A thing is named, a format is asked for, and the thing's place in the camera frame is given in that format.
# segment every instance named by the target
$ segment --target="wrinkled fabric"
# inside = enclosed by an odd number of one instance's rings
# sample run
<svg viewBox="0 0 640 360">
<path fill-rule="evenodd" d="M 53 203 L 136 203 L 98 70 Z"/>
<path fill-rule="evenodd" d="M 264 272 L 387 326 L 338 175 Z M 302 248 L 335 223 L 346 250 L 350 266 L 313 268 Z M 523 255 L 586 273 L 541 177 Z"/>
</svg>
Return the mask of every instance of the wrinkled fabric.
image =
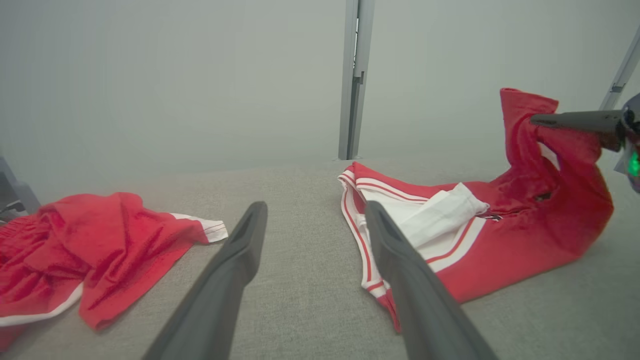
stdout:
<svg viewBox="0 0 640 360">
<path fill-rule="evenodd" d="M 79 314 L 101 330 L 194 243 L 227 237 L 222 222 L 145 209 L 131 193 L 74 195 L 0 228 L 0 345 L 24 324 Z"/>
<path fill-rule="evenodd" d="M 500 98 L 511 168 L 489 183 L 464 183 L 489 209 L 454 229 L 446 239 L 449 243 L 433 244 L 440 248 L 416 247 L 459 302 L 579 259 L 613 212 L 596 166 L 601 151 L 597 136 L 531 124 L 531 115 L 556 111 L 558 102 L 553 99 L 510 88 L 502 89 Z M 357 162 L 339 180 L 345 189 L 342 211 L 362 255 L 362 286 L 389 310 L 400 330 L 391 287 L 371 254 L 366 202 L 377 197 L 383 206 L 386 201 L 410 210 L 456 184 L 408 184 Z"/>
</svg>

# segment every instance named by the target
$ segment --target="white stripe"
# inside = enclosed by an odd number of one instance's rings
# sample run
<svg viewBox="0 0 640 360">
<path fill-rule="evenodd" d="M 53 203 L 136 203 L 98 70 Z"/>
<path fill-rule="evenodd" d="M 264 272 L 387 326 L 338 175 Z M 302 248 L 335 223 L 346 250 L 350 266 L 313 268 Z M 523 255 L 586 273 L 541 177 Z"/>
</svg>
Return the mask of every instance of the white stripe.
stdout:
<svg viewBox="0 0 640 360">
<path fill-rule="evenodd" d="M 486 219 L 475 217 L 471 222 L 471 226 L 469 226 L 469 230 L 465 237 L 462 239 L 460 246 L 454 251 L 451 255 L 444 259 L 436 260 L 429 264 L 431 269 L 434 272 L 439 272 L 444 268 L 448 268 L 449 266 L 455 264 L 460 260 L 464 255 L 467 254 L 471 246 L 476 242 L 476 238 L 478 234 L 480 234 L 480 230 L 482 230 Z"/>
<path fill-rule="evenodd" d="M 192 217 L 191 215 L 185 215 L 185 214 L 174 214 L 174 213 L 170 213 L 170 214 L 173 215 L 173 217 L 178 220 L 185 218 L 185 219 L 199 222 L 200 226 L 202 226 L 202 229 L 204 230 L 204 234 L 207 237 L 207 240 L 209 241 L 209 243 L 214 243 L 216 241 L 224 240 L 229 237 L 229 234 L 227 233 L 227 227 L 225 226 L 225 223 L 222 221 L 206 220 L 203 218 Z"/>
<path fill-rule="evenodd" d="M 367 186 L 367 185 L 361 185 L 362 183 L 370 183 L 370 184 L 374 184 L 374 185 L 378 185 L 381 188 L 378 188 L 377 186 Z M 356 179 L 356 188 L 366 188 L 369 190 L 373 190 L 373 191 L 382 191 L 382 190 L 386 190 L 385 193 L 388 192 L 388 195 L 398 199 L 398 200 L 402 200 L 402 201 L 411 201 L 411 202 L 418 202 L 418 203 L 425 203 L 429 200 L 428 197 L 422 197 L 422 196 L 418 196 L 418 195 L 412 195 L 409 193 L 406 193 L 402 190 L 399 190 L 397 188 L 394 188 L 393 186 L 390 186 L 387 183 L 383 183 L 380 180 L 375 180 L 375 179 L 371 179 L 370 177 L 359 177 L 358 179 Z M 402 197 L 398 197 L 396 194 L 402 195 L 403 197 L 406 197 L 407 199 L 403 199 Z"/>
<path fill-rule="evenodd" d="M 379 288 L 371 289 L 369 293 L 377 299 L 387 294 L 387 288 L 384 285 L 381 285 Z"/>
<path fill-rule="evenodd" d="M 358 250 L 360 250 L 360 257 L 362 259 L 362 282 L 360 284 L 362 285 L 363 288 L 366 289 L 371 285 L 380 282 L 382 280 L 382 276 L 378 272 L 378 267 L 376 266 L 376 262 L 373 260 L 373 256 L 371 254 L 371 243 L 369 241 L 368 234 L 366 232 L 361 233 L 357 228 L 354 228 L 349 219 L 349 215 L 351 215 L 351 218 L 355 223 L 357 220 L 357 217 L 362 216 L 362 214 L 360 214 L 356 209 L 355 203 L 353 202 L 354 189 L 350 187 L 346 182 L 342 182 L 342 185 L 344 187 L 344 192 L 342 193 L 342 200 L 340 202 L 340 207 L 342 208 L 342 214 L 344 215 L 344 219 L 347 221 L 347 225 L 351 229 L 351 232 L 353 233 L 353 237 L 356 243 L 358 244 Z M 369 259 L 367 259 L 367 256 L 365 255 L 364 248 L 362 247 L 362 241 L 360 241 L 360 237 L 358 236 L 358 234 L 362 236 L 362 239 L 364 241 L 364 246 L 367 248 L 367 253 L 369 254 Z M 371 266 L 370 281 L 367 281 L 367 260 L 369 260 L 369 264 Z"/>
<path fill-rule="evenodd" d="M 55 309 L 53 309 L 48 313 L 33 314 L 33 315 L 11 315 L 11 316 L 0 317 L 0 327 L 22 325 L 25 323 L 37 322 L 40 320 L 46 320 L 54 316 L 58 316 L 62 314 L 64 310 L 67 310 L 68 308 L 70 308 L 71 305 L 75 304 L 76 301 L 80 299 L 80 296 L 82 296 L 82 289 L 83 289 L 83 284 L 80 283 L 80 285 L 78 285 L 73 290 L 71 295 L 69 295 L 69 298 L 67 298 L 67 300 L 65 300 L 62 304 L 58 305 Z"/>
</svg>

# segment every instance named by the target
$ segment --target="gray table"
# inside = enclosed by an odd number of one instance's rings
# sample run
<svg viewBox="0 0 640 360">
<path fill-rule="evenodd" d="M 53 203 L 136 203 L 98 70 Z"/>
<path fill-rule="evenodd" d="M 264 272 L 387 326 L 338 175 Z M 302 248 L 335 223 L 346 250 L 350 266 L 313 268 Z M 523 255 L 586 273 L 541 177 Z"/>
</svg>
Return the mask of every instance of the gray table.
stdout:
<svg viewBox="0 0 640 360">
<path fill-rule="evenodd" d="M 507 168 L 504 158 L 455 149 L 446 160 L 362 162 L 416 184 L 487 181 Z M 182 175 L 123 190 L 139 193 L 149 208 L 229 227 L 251 202 L 267 202 L 262 263 L 244 292 L 232 358 L 403 358 L 386 310 L 360 287 L 360 255 L 336 180 L 348 164 Z M 640 358 L 640 199 L 623 176 L 605 176 L 616 211 L 580 261 L 463 306 L 500 358 Z M 194 246 L 106 331 L 94 333 L 74 307 L 33 326 L 3 359 L 139 358 L 220 246 Z"/>
</svg>

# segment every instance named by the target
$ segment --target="gray fabric surface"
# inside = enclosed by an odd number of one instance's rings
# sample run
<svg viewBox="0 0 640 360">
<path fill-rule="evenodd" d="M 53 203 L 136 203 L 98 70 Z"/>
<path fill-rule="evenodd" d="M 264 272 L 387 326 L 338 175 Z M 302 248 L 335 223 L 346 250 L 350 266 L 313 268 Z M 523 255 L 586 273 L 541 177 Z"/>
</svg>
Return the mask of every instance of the gray fabric surface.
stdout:
<svg viewBox="0 0 640 360">
<path fill-rule="evenodd" d="M 362 160 L 416 184 L 493 179 L 504 158 L 451 150 Z M 349 164 L 191 174 L 132 184 L 148 208 L 235 226 L 255 200 L 269 206 L 259 272 L 245 289 L 231 358 L 404 358 L 386 310 L 360 287 L 362 265 L 340 212 L 336 177 Z M 578 262 L 463 306 L 502 359 L 640 358 L 640 199 L 605 171 L 616 212 Z M 3 359 L 136 359 L 221 245 L 195 245 L 106 331 L 77 314 L 32 326 Z"/>
</svg>

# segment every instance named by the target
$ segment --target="white trim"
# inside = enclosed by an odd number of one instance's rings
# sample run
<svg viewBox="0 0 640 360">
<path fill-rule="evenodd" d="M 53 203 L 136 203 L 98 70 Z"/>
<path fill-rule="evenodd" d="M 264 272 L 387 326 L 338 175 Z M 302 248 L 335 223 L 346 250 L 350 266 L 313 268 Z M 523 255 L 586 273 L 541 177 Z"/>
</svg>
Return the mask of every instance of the white trim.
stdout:
<svg viewBox="0 0 640 360">
<path fill-rule="evenodd" d="M 378 188 L 377 186 L 361 185 L 362 183 L 371 183 L 371 184 L 380 186 L 383 189 Z M 428 197 L 422 197 L 422 196 L 406 193 L 406 192 L 404 192 L 402 190 L 394 188 L 393 186 L 390 186 L 387 183 L 383 183 L 380 180 L 372 179 L 370 177 L 359 177 L 358 179 L 356 179 L 356 187 L 357 188 L 366 188 L 368 190 L 377 191 L 377 192 L 379 192 L 380 190 L 386 190 L 386 191 L 390 192 L 389 193 L 390 197 L 393 197 L 394 199 L 398 199 L 398 200 L 401 200 L 401 201 L 411 201 L 411 202 L 416 202 L 416 203 L 419 203 L 419 204 L 423 204 L 423 203 L 425 203 L 425 202 L 427 202 L 429 200 Z M 401 197 L 398 197 L 397 195 L 395 195 L 395 194 L 393 194 L 391 192 L 396 192 L 399 195 L 402 195 L 403 197 L 406 197 L 408 200 L 407 199 L 403 199 Z"/>
<path fill-rule="evenodd" d="M 192 217 L 191 215 L 185 215 L 185 214 L 175 214 L 175 213 L 170 213 L 170 214 L 178 220 L 185 218 L 188 220 L 199 222 L 200 226 L 202 226 L 202 229 L 204 230 L 204 234 L 207 237 L 207 240 L 209 241 L 209 243 L 214 243 L 229 237 L 225 223 L 220 220 L 206 220 L 203 218 Z"/>
<path fill-rule="evenodd" d="M 40 320 L 46 320 L 54 316 L 58 316 L 62 314 L 64 310 L 67 310 L 68 308 L 70 308 L 73 304 L 76 303 L 76 301 L 80 299 L 80 296 L 82 296 L 82 289 L 83 289 L 83 284 L 80 283 L 72 291 L 71 295 L 69 295 L 69 298 L 67 298 L 62 304 L 58 305 L 55 309 L 53 309 L 48 313 L 33 314 L 33 315 L 11 315 L 11 316 L 0 317 L 0 327 L 23 325 L 25 323 L 37 322 Z"/>
<path fill-rule="evenodd" d="M 385 283 L 383 282 L 382 285 L 380 285 L 379 288 L 375 288 L 375 289 L 371 289 L 371 291 L 369 292 L 371 295 L 373 295 L 376 299 L 379 297 L 383 297 L 387 294 L 387 289 L 391 289 L 391 287 L 389 286 L 388 288 L 385 286 Z"/>
<path fill-rule="evenodd" d="M 433 272 L 439 272 L 445 268 L 448 268 L 449 266 L 457 263 L 460 259 L 462 259 L 462 257 L 467 254 L 469 249 L 471 249 L 471 246 L 474 244 L 474 242 L 476 242 L 478 234 L 480 234 L 480 231 L 482 230 L 485 222 L 486 219 L 475 217 L 471 222 L 471 226 L 469 226 L 469 229 L 467 230 L 467 234 L 462 239 L 462 242 L 460 243 L 460 246 L 458 246 L 456 251 L 454 251 L 446 258 L 436 260 L 428 264 Z"/>
<path fill-rule="evenodd" d="M 545 144 L 538 142 L 540 148 L 540 154 L 551 161 L 551 164 L 556 167 L 556 170 L 560 171 L 560 162 L 558 162 L 558 155 L 553 150 L 549 149 Z"/>
<path fill-rule="evenodd" d="M 338 176 L 338 179 L 340 180 L 340 182 L 342 183 L 342 186 L 344 187 L 344 192 L 342 193 L 342 198 L 340 200 L 340 208 L 342 209 L 342 214 L 344 215 L 344 218 L 347 222 L 347 225 L 349 226 L 349 228 L 351 229 L 351 232 L 353 233 L 354 239 L 356 241 L 356 243 L 358 244 L 358 249 L 360 250 L 360 257 L 362 258 L 362 287 L 367 289 L 368 287 L 374 285 L 374 284 L 378 284 L 380 281 L 383 281 L 383 285 L 372 289 L 371 291 L 369 291 L 369 293 L 371 293 L 371 295 L 373 295 L 376 298 L 379 298 L 381 296 L 383 296 L 384 294 L 387 293 L 388 289 L 391 289 L 389 283 L 387 283 L 386 281 L 384 281 L 382 279 L 382 276 L 380 275 L 380 273 L 378 272 L 378 267 L 376 266 L 376 262 L 373 258 L 373 255 L 371 254 L 371 240 L 369 239 L 369 233 L 368 230 L 366 228 L 366 222 L 357 222 L 358 221 L 358 217 L 362 217 L 362 214 L 360 214 L 355 206 L 355 203 L 353 202 L 353 192 L 354 191 L 358 191 L 358 188 L 363 188 L 363 189 L 367 189 L 367 190 L 373 190 L 373 191 L 377 191 L 379 193 L 382 193 L 383 195 L 389 196 L 390 198 L 396 199 L 398 201 L 401 202 L 407 202 L 407 203 L 425 203 L 427 200 L 429 200 L 428 198 L 425 197 L 417 197 L 416 195 L 410 195 L 407 194 L 401 190 L 398 190 L 392 186 L 389 186 L 379 180 L 375 180 L 375 179 L 371 179 L 368 177 L 363 177 L 363 178 L 359 178 L 359 179 L 355 179 L 356 183 L 371 183 L 371 184 L 376 184 L 382 188 L 378 188 L 378 187 L 374 187 L 374 186 L 366 186 L 366 185 L 357 185 L 357 188 L 353 187 L 353 182 L 351 181 L 351 179 L 347 176 L 347 175 L 354 175 L 351 171 L 345 171 L 343 172 L 340 176 Z M 401 194 L 402 196 L 407 196 L 407 197 L 414 197 L 414 198 L 420 198 L 420 199 L 415 199 L 415 200 L 406 200 L 406 199 L 402 199 L 399 198 L 398 196 L 395 196 L 393 193 L 390 193 L 391 191 L 393 192 L 397 192 L 399 194 Z M 355 223 L 355 228 L 353 227 L 353 225 L 351 224 L 350 219 L 351 218 L 354 223 Z M 470 220 L 471 224 L 469 225 L 469 228 L 467 229 L 467 233 L 465 234 L 465 237 L 462 239 L 461 243 L 458 245 L 458 248 L 449 256 L 447 256 L 446 258 L 443 259 L 439 259 L 436 260 L 430 264 L 428 264 L 431 269 L 434 272 L 439 272 L 455 263 L 457 263 L 460 259 L 462 259 L 462 257 L 464 255 L 467 254 L 467 252 L 469 251 L 469 249 L 471 249 L 471 246 L 474 244 L 474 242 L 476 241 L 480 231 L 482 230 L 484 224 L 486 223 L 486 219 L 484 218 L 479 218 L 479 217 L 474 217 L 472 220 Z M 365 226 L 365 231 L 361 232 L 359 230 L 358 227 L 360 227 L 361 225 Z M 463 226 L 461 226 L 458 231 L 456 232 L 454 241 L 452 242 L 451 247 L 449 247 L 447 249 L 447 251 L 445 252 L 439 252 L 439 254 L 429 254 L 429 256 L 425 259 L 423 256 L 423 259 L 426 261 L 428 258 L 433 258 L 433 257 L 437 257 L 437 256 L 442 256 L 444 254 L 447 254 L 449 251 L 451 251 L 451 249 L 453 247 L 456 246 L 456 244 L 458 244 L 458 240 L 460 238 L 460 236 L 462 235 L 462 233 L 464 232 L 465 228 L 467 228 L 468 222 L 465 223 Z M 365 256 L 365 252 L 364 249 L 362 247 L 362 242 L 360 241 L 360 236 L 363 239 L 364 242 L 364 246 L 366 246 L 367 248 L 367 253 L 369 255 L 369 258 L 367 259 L 367 256 Z M 367 264 L 369 264 L 369 266 L 371 267 L 371 280 L 367 281 Z"/>
<path fill-rule="evenodd" d="M 351 232 L 353 233 L 353 237 L 356 243 L 358 244 L 358 250 L 360 250 L 360 258 L 362 260 L 362 282 L 360 284 L 362 285 L 363 288 L 366 289 L 372 284 L 380 282 L 381 276 L 380 276 L 380 273 L 378 273 L 378 269 L 374 267 L 375 263 L 373 261 L 373 258 L 371 257 L 367 258 L 367 256 L 365 256 L 363 245 L 367 247 L 368 254 L 370 254 L 370 251 L 371 251 L 368 246 L 368 241 L 367 241 L 368 239 L 365 236 L 363 236 L 363 234 L 360 233 L 360 231 L 356 227 L 353 227 L 353 224 L 350 221 L 350 218 L 351 218 L 355 223 L 356 222 L 355 214 L 359 214 L 358 211 L 356 210 L 355 204 L 353 203 L 353 188 L 351 188 L 350 186 L 348 186 L 348 184 L 345 184 L 345 183 L 343 183 L 342 185 L 344 186 L 344 192 L 342 193 L 342 200 L 340 202 L 340 207 L 342 208 L 342 214 L 344 216 L 344 219 L 346 220 L 347 225 L 351 229 Z M 371 267 L 370 281 L 367 281 L 367 264 L 369 264 L 369 266 Z"/>
</svg>

